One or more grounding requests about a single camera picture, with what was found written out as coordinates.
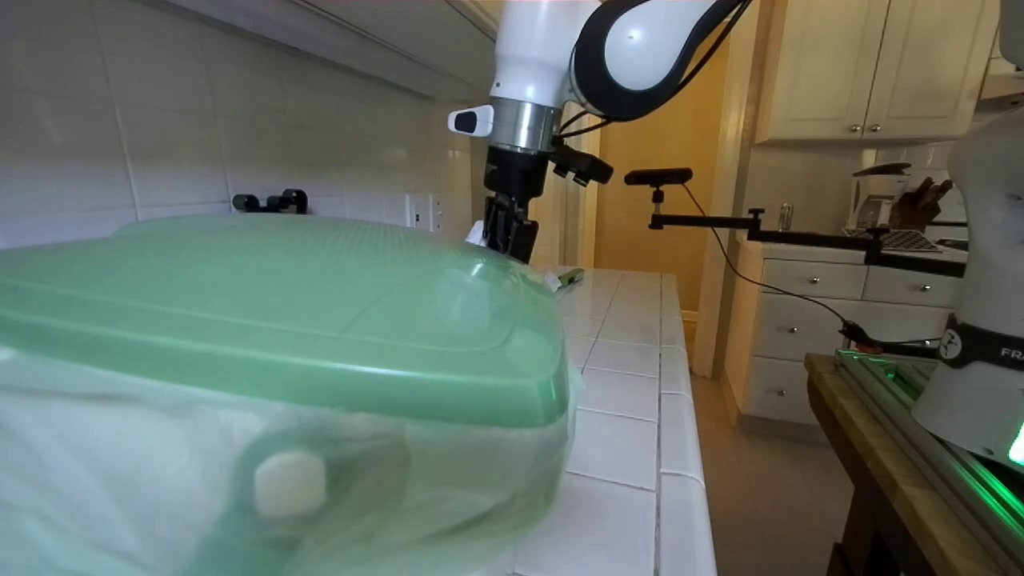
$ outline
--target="white drawer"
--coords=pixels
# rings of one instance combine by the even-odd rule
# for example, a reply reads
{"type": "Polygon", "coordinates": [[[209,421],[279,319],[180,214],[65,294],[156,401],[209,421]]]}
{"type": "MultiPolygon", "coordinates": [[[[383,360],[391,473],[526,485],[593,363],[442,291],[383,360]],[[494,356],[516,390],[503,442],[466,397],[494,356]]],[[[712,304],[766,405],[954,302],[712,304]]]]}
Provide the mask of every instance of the white drawer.
{"type": "Polygon", "coordinates": [[[945,331],[951,309],[945,307],[910,307],[910,304],[873,304],[863,302],[857,323],[869,339],[906,343],[906,339],[933,339],[945,331]]]}
{"type": "Polygon", "coordinates": [[[863,274],[863,265],[841,262],[766,262],[766,286],[820,297],[861,297],[863,274]]]}
{"type": "MultiPolygon", "coordinates": [[[[826,302],[823,304],[835,307],[841,315],[855,315],[857,304],[855,302],[826,302]]],[[[838,331],[838,315],[829,309],[786,297],[786,294],[760,294],[760,319],[758,319],[758,339],[756,339],[756,356],[772,356],[772,359],[800,359],[809,353],[835,353],[841,345],[838,331]]]]}
{"type": "Polygon", "coordinates": [[[815,424],[803,360],[756,359],[745,401],[750,416],[815,424]]]}
{"type": "Polygon", "coordinates": [[[924,274],[910,269],[867,269],[863,302],[898,302],[919,307],[946,307],[954,304],[961,279],[924,274]]]}

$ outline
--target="green light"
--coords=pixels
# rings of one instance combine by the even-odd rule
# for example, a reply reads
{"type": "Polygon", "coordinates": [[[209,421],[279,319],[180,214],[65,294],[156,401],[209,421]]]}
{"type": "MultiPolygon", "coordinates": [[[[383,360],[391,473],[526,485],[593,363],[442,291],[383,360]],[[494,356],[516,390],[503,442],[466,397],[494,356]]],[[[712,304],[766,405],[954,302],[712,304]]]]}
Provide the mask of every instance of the green light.
{"type": "Polygon", "coordinates": [[[1024,466],[1024,424],[1016,430],[1016,437],[1011,443],[1011,462],[1024,466]]]}

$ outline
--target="translucent green lid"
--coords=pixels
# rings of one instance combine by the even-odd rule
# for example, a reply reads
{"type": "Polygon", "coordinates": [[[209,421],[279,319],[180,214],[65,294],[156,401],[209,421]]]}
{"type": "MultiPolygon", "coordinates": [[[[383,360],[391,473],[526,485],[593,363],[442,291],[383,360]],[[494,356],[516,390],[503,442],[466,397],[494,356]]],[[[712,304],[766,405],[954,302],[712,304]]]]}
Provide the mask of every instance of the translucent green lid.
{"type": "Polygon", "coordinates": [[[303,405],[547,424],[567,411],[553,294],[415,229],[177,216],[0,254],[0,345],[303,405]]]}

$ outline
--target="white tile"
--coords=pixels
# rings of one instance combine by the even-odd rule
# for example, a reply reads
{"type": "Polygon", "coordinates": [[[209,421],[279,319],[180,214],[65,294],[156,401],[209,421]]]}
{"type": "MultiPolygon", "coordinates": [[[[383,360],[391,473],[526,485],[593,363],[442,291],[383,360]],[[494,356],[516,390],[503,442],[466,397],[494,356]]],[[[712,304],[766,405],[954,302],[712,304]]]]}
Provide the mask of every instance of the white tile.
{"type": "Polygon", "coordinates": [[[659,576],[712,576],[712,542],[704,484],[663,475],[659,576]]]}
{"type": "Polygon", "coordinates": [[[589,369],[583,375],[583,409],[631,419],[659,419],[659,382],[589,369]]]}
{"type": "Polygon", "coordinates": [[[663,443],[659,443],[659,470],[663,473],[687,473],[695,479],[704,475],[701,462],[701,433],[692,397],[663,397],[663,443]]]}
{"type": "Polygon", "coordinates": [[[589,288],[598,288],[598,291],[614,291],[624,274],[634,274],[634,271],[620,271],[620,269],[593,269],[589,271],[589,288]]]}
{"type": "Polygon", "coordinates": [[[659,312],[663,312],[663,294],[659,294],[657,286],[652,286],[652,288],[620,286],[620,288],[614,288],[612,312],[659,319],[659,312]]]}
{"type": "Polygon", "coordinates": [[[48,214],[0,216],[0,229],[5,247],[37,247],[37,243],[109,237],[130,219],[134,219],[130,209],[48,212],[48,214]]]}
{"type": "Polygon", "coordinates": [[[663,394],[692,394],[692,363],[678,345],[663,345],[663,394]]]}
{"type": "Polygon", "coordinates": [[[122,107],[138,203],[228,203],[216,120],[209,113],[122,107]]]}
{"type": "Polygon", "coordinates": [[[345,137],[345,135],[329,135],[329,130],[306,130],[289,123],[289,135],[280,135],[291,158],[293,168],[302,174],[302,185],[323,197],[323,196],[348,196],[376,185],[383,177],[383,167],[373,167],[369,161],[364,143],[345,137]]]}
{"type": "Polygon", "coordinates": [[[0,174],[0,214],[130,203],[109,104],[0,90],[0,174]]]}
{"type": "Polygon", "coordinates": [[[583,286],[562,294],[562,307],[572,312],[604,315],[614,297],[614,288],[598,288],[602,271],[585,269],[583,286]]]}
{"type": "Polygon", "coordinates": [[[90,2],[3,0],[0,85],[104,103],[109,90],[90,2]]]}
{"type": "Polygon", "coordinates": [[[345,216],[345,192],[339,189],[306,189],[311,196],[311,214],[323,214],[323,216],[345,216]]]}
{"type": "Polygon", "coordinates": [[[156,45],[104,45],[116,103],[159,107],[213,107],[205,61],[156,45]]]}
{"type": "Polygon", "coordinates": [[[213,103],[222,113],[276,113],[286,116],[291,55],[259,38],[210,30],[205,36],[213,103]]]}
{"type": "Polygon", "coordinates": [[[382,179],[387,179],[391,185],[398,185],[405,196],[415,196],[418,185],[418,164],[432,158],[432,152],[414,152],[414,147],[405,142],[391,142],[383,147],[376,147],[376,167],[382,167],[382,179]]]}
{"type": "Polygon", "coordinates": [[[657,488],[657,421],[580,409],[567,470],[657,488]]]}
{"type": "Polygon", "coordinates": [[[142,203],[138,209],[142,219],[183,216],[183,214],[233,214],[233,209],[224,202],[213,202],[213,203],[142,203]]]}
{"type": "Polygon", "coordinates": [[[353,192],[345,197],[345,216],[402,226],[405,225],[405,197],[398,192],[387,192],[387,189],[373,192],[364,185],[364,192],[353,192]]]}
{"type": "Polygon", "coordinates": [[[311,130],[333,130],[348,137],[376,135],[382,118],[382,83],[321,61],[293,61],[280,93],[286,118],[311,130]]]}
{"type": "Polygon", "coordinates": [[[567,309],[562,307],[562,325],[567,325],[567,337],[568,339],[598,339],[598,331],[602,331],[602,315],[594,315],[594,312],[585,312],[585,309],[567,309]]]}
{"type": "Polygon", "coordinates": [[[678,309],[678,281],[676,281],[676,274],[663,274],[663,309],[665,312],[678,309]]]}
{"type": "Polygon", "coordinates": [[[593,297],[575,297],[572,288],[568,291],[560,291],[560,307],[562,307],[562,323],[572,323],[572,325],[585,325],[589,331],[598,331],[604,315],[609,315],[609,307],[594,304],[593,297]]]}
{"type": "Polygon", "coordinates": [[[575,371],[583,371],[585,360],[589,360],[593,345],[585,345],[585,343],[568,343],[567,353],[568,353],[568,363],[572,363],[575,371]]]}
{"type": "Polygon", "coordinates": [[[598,329],[594,325],[585,325],[585,323],[562,323],[567,329],[567,343],[568,347],[575,353],[575,359],[589,359],[589,353],[594,347],[598,343],[598,329]]]}
{"type": "Polygon", "coordinates": [[[602,323],[602,339],[612,339],[612,343],[659,343],[663,337],[663,325],[659,325],[659,315],[657,312],[620,312],[620,309],[612,309],[602,323]]]}
{"type": "Polygon", "coordinates": [[[477,216],[477,177],[473,177],[473,143],[466,137],[449,137],[442,130],[432,130],[437,147],[444,149],[444,164],[432,164],[436,174],[436,197],[442,202],[442,212],[436,214],[436,226],[449,240],[463,240],[470,229],[470,219],[477,216]]]}
{"type": "Polygon", "coordinates": [[[663,279],[652,271],[631,271],[631,269],[614,269],[612,271],[620,288],[644,288],[644,291],[659,291],[663,279]]]}
{"type": "Polygon", "coordinates": [[[154,2],[92,0],[113,99],[159,107],[210,107],[200,30],[154,2]]]}
{"type": "Polygon", "coordinates": [[[682,329],[682,312],[676,307],[663,309],[663,345],[682,345],[686,343],[686,329],[682,329]]]}
{"type": "Polygon", "coordinates": [[[598,339],[589,363],[637,375],[637,377],[659,377],[659,345],[634,345],[634,343],[609,343],[598,339]]]}
{"type": "Polygon", "coordinates": [[[519,576],[657,571],[657,495],[567,475],[550,517],[516,549],[519,576]]]}
{"type": "Polygon", "coordinates": [[[289,147],[289,123],[280,116],[222,116],[216,142],[228,167],[228,196],[279,196],[280,189],[303,189],[302,158],[289,147]]]}

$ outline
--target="green plastic container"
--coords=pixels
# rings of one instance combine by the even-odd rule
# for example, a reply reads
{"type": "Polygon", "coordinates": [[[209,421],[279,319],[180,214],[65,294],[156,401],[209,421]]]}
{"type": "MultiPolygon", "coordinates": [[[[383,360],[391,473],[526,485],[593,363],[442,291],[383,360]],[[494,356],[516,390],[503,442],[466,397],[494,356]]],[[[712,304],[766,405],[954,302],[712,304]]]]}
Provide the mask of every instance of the green plastic container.
{"type": "Polygon", "coordinates": [[[572,433],[528,269],[291,214],[0,254],[0,394],[0,571],[451,576],[572,433]]]}

